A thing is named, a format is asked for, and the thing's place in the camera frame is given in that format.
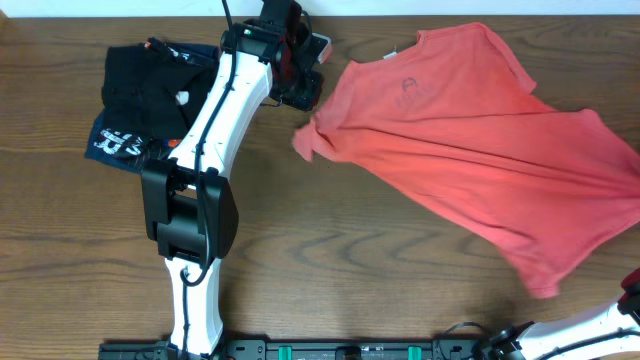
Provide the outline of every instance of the white wall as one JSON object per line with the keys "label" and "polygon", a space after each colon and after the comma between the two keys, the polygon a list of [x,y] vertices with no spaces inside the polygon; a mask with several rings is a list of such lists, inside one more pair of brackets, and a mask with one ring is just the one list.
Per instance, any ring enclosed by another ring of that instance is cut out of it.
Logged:
{"label": "white wall", "polygon": [[[255,16],[260,0],[227,0]],[[640,14],[640,0],[299,0],[311,15]],[[220,16],[220,0],[0,0],[9,17]]]}

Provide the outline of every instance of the shirt tag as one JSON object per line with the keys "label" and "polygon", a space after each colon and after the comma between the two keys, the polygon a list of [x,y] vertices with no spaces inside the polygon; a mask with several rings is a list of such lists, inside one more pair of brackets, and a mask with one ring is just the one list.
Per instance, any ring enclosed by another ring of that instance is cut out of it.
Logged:
{"label": "shirt tag", "polygon": [[388,53],[387,55],[383,56],[383,59],[389,59],[392,58],[394,56],[396,56],[398,53],[396,52],[396,46],[393,47],[393,51]]}

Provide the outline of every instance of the clothing pile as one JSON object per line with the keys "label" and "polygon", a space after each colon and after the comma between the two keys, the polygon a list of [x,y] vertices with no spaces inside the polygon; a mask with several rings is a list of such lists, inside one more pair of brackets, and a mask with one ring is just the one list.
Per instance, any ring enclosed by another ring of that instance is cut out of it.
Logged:
{"label": "clothing pile", "polygon": [[293,145],[357,164],[497,245],[532,295],[640,220],[640,156],[585,109],[563,112],[482,24],[419,31],[351,62]]}
{"label": "clothing pile", "polygon": [[140,173],[169,155],[195,122],[218,70],[218,48],[162,43],[111,47],[86,158]]}

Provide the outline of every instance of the green strip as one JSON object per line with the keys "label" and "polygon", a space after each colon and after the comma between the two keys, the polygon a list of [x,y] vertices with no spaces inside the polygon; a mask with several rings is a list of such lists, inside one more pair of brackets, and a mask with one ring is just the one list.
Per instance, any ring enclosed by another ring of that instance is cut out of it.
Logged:
{"label": "green strip", "polygon": [[291,360],[292,353],[291,346],[280,346],[278,348],[278,360]]}
{"label": "green strip", "polygon": [[409,346],[409,360],[422,360],[422,348],[419,346]]}

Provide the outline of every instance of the red cloth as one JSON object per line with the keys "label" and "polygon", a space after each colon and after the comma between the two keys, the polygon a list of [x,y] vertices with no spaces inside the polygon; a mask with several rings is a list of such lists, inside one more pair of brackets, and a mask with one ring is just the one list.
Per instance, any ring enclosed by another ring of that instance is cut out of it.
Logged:
{"label": "red cloth", "polygon": [[640,157],[592,110],[558,112],[482,24],[419,31],[395,57],[351,62],[296,132],[497,245],[533,296],[640,220]]}

